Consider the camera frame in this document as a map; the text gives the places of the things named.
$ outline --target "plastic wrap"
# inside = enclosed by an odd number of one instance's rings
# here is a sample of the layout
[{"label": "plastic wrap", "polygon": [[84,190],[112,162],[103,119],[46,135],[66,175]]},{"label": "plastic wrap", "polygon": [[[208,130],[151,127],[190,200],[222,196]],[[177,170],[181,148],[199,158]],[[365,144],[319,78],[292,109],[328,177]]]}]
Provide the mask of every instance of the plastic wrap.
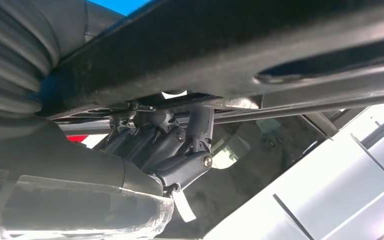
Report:
[{"label": "plastic wrap", "polygon": [[116,186],[0,170],[0,240],[152,239],[171,220],[170,198]]}]

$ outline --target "bolt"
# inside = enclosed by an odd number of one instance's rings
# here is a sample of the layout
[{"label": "bolt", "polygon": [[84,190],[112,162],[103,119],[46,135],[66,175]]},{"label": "bolt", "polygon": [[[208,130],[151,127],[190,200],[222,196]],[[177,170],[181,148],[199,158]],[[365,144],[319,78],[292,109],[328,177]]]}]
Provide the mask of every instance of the bolt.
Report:
[{"label": "bolt", "polygon": [[186,132],[183,129],[180,129],[177,131],[177,140],[180,142],[183,142],[186,139]]},{"label": "bolt", "polygon": [[209,155],[205,155],[202,158],[202,165],[204,166],[205,169],[211,168],[211,165],[213,165],[213,159]]}]

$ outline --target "white tag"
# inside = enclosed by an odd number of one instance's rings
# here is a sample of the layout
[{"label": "white tag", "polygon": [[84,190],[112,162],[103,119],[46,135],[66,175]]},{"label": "white tag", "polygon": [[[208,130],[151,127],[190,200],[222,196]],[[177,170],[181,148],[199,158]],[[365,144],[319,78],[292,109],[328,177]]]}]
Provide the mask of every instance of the white tag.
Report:
[{"label": "white tag", "polygon": [[197,219],[194,212],[192,212],[191,206],[189,206],[188,200],[186,199],[183,191],[173,191],[171,196],[173,197],[177,211],[185,223]]}]

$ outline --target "metal rod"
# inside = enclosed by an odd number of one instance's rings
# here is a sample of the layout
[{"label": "metal rod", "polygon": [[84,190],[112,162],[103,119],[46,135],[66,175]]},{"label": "metal rod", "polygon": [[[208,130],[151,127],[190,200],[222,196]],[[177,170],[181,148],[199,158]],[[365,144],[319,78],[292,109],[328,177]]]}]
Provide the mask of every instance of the metal rod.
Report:
[{"label": "metal rod", "polygon": [[277,108],[277,109],[262,109],[257,111],[244,112],[240,114],[224,116],[222,118],[217,118],[214,121],[214,124],[226,124],[234,123],[239,121],[253,121],[260,119],[271,119],[271,118],[280,118],[288,116],[296,116],[309,113],[318,113],[333,111],[338,109],[353,109],[367,107],[376,104],[384,104],[384,95],[381,96],[372,96],[370,98],[354,99],[343,102],[333,102],[333,103],[322,103],[312,106],[302,106],[297,108]]},{"label": "metal rod", "polygon": [[280,207],[286,212],[286,214],[292,219],[292,221],[298,226],[299,230],[309,239],[314,240],[314,237],[311,236],[309,231],[301,224],[298,218],[289,210],[285,203],[278,197],[278,195],[273,194],[274,200],[280,205]]},{"label": "metal rod", "polygon": [[384,171],[384,165],[382,165],[382,163],[379,162],[379,160],[375,156],[373,156],[373,154],[371,154],[369,150],[367,150],[367,148],[360,142],[360,140],[358,140],[358,138],[356,138],[356,136],[354,136],[353,134],[350,135],[351,138],[354,139],[354,141],[360,146],[360,148],[363,149],[363,151],[365,151],[365,153],[373,160],[373,162],[375,162],[379,166],[379,168]]}]

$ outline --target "sky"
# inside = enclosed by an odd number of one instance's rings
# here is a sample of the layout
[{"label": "sky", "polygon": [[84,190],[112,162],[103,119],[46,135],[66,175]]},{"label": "sky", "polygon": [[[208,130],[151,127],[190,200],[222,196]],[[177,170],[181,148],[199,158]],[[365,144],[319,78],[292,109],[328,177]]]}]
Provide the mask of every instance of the sky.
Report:
[{"label": "sky", "polygon": [[125,16],[131,14],[136,9],[150,2],[150,0],[89,0],[89,1],[99,4],[101,6],[104,6],[108,9],[111,9]]}]

